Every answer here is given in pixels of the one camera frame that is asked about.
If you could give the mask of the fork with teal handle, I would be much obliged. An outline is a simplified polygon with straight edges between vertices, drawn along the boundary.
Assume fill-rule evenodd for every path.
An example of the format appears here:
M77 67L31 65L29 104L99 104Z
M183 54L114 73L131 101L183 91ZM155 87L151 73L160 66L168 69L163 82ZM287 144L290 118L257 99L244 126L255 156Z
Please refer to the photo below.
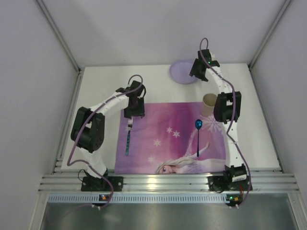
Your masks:
M129 155L129 148L130 148L130 133L133 127L133 118L131 117L131 119L128 120L128 126L127 126L127 142L126 142L126 151L125 151L125 155L128 156Z

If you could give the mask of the beige paper cup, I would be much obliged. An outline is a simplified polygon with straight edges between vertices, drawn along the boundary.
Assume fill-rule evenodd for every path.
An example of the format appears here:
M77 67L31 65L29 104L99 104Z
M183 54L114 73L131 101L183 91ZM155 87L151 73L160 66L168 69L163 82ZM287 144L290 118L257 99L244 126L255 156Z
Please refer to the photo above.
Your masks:
M201 115L203 117L209 117L213 113L216 100L217 95L213 93L208 93L203 96L201 103Z

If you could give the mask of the purple printed placemat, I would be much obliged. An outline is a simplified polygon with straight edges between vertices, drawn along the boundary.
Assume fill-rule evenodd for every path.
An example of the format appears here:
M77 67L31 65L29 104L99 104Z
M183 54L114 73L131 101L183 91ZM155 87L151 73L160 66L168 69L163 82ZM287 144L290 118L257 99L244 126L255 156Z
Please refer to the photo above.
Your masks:
M197 157L195 121L202 120ZM120 174L222 172L227 160L224 129L213 115L201 116L201 103L147 103L135 117L125 155L128 119L121 116L115 162Z

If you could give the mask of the blue metallic spoon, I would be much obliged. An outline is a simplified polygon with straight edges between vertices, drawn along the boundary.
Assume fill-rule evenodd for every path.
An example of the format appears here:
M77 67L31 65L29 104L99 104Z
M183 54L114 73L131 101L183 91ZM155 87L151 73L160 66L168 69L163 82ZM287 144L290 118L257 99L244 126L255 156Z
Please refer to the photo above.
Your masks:
M202 128L202 120L197 119L195 121L195 128L197 130L197 157L200 155L200 130Z

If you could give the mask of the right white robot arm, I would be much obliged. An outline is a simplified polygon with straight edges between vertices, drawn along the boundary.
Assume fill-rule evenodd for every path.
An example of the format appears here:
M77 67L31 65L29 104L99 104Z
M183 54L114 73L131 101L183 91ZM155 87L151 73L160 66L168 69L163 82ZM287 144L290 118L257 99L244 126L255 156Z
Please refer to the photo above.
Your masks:
M215 101L213 116L225 130L224 139L228 157L223 171L224 180L229 186L248 184L248 170L239 149L237 134L241 93L236 91L233 85L222 76L219 62L213 59L208 49L198 51L198 57L189 75L206 82L209 77L212 77L215 81L219 93Z

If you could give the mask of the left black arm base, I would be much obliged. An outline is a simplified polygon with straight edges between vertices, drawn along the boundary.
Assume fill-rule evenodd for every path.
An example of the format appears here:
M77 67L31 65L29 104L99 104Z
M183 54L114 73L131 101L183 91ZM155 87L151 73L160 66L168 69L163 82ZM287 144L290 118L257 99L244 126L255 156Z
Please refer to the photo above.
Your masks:
M113 186L114 192L121 192L124 178L110 176L107 178ZM81 191L83 192L111 192L111 186L103 179L92 176L83 177Z

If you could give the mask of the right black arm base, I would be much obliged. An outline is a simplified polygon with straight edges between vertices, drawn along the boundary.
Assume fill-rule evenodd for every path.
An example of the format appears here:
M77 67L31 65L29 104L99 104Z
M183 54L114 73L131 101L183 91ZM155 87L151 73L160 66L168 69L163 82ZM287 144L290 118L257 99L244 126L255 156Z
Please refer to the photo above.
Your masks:
M247 191L250 185L249 176L246 180L233 183L226 181L223 176L208 177L209 190L217 193L224 191Z

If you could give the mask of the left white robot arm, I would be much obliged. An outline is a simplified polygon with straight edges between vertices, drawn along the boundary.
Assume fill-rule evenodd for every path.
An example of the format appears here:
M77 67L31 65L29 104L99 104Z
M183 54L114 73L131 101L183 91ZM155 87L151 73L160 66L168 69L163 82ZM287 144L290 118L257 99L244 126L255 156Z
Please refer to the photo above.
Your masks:
M67 165L77 162L87 165L87 173L101 179L107 172L97 151L105 139L105 122L115 113L123 111L128 119L128 132L133 127L135 117L144 117L145 86L134 80L126 88L117 89L110 98L90 108L80 107L77 111L72 131L71 140L74 141Z

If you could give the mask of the lilac plastic plate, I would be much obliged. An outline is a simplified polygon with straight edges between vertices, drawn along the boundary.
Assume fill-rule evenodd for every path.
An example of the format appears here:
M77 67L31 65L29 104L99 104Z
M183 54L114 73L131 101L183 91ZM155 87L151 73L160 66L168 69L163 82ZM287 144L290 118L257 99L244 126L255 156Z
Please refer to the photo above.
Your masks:
M193 63L194 61L191 59L174 62L169 68L171 79L180 84L191 84L196 82L198 79L189 75Z

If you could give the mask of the right aluminium frame post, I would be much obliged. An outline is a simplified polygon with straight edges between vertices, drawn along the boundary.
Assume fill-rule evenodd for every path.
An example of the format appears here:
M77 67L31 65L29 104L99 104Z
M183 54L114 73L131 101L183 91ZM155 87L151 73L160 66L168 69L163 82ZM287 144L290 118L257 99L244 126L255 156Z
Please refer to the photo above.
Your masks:
M261 54L263 53L265 47L269 43L271 37L275 33L276 29L278 28L279 24L281 23L283 17L286 15L287 11L290 9L293 0L284 0L282 2L281 7L279 8L278 12L276 13L272 23L269 26L268 31L265 33L260 45L256 49L255 54L252 56L250 63L248 64L248 69L252 70L255 64L257 63L258 59L260 58Z

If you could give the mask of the aluminium frame post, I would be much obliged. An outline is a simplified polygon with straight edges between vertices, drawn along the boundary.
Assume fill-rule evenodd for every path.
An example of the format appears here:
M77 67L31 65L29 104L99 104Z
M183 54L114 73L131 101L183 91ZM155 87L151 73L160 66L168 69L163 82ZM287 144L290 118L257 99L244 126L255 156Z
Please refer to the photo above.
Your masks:
M62 33L60 29L58 28L56 22L54 21L50 11L48 10L46 4L43 0L34 0L36 5L38 6L39 10L42 12L44 18L46 19L48 25L50 26L53 34L55 35L57 41L59 42L61 48L63 49L64 53L66 54L67 58L69 59L71 65L75 69L77 73L81 72L81 68L77 64L76 59L74 58L71 50L69 49L69 46L67 45L64 37L62 36Z
M248 64L248 69L252 70L255 64L257 63L258 59L260 58L261 54L263 53L265 47L269 43L271 37L275 33L276 29L278 28L279 24L281 23L283 17L286 15L287 11L290 9L293 0L284 0L282 2L281 7L279 8L278 12L276 13L272 23L269 26L268 31L265 33L260 45L256 49L255 54L252 56L250 63Z

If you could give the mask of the aluminium mounting rail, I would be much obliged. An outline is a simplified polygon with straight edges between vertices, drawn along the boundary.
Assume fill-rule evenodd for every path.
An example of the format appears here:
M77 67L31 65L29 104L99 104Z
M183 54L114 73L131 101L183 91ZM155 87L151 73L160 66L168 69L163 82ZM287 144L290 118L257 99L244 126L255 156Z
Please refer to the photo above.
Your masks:
M44 175L38 191L41 193L80 192L83 172L56 172ZM221 173L205 174L119 174L116 183L123 193L208 193L209 180ZM252 171L251 193L297 193L299 186L293 174L281 171Z

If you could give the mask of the left aluminium frame post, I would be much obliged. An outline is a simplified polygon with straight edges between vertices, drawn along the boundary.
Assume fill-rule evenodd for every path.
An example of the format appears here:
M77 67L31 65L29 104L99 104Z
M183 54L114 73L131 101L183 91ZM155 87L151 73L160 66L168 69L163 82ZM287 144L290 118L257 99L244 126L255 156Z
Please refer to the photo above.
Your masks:
M81 72L81 68L77 64L76 59L74 58L71 50L69 49L69 46L67 45L64 37L62 36L62 33L60 29L58 28L56 22L54 21L50 11L48 10L46 4L43 0L34 0L36 5L38 6L39 10L42 12L44 18L46 19L48 25L50 26L53 34L55 35L57 41L59 42L61 48L63 49L64 53L66 54L67 58L69 59L71 65L75 69L77 73Z

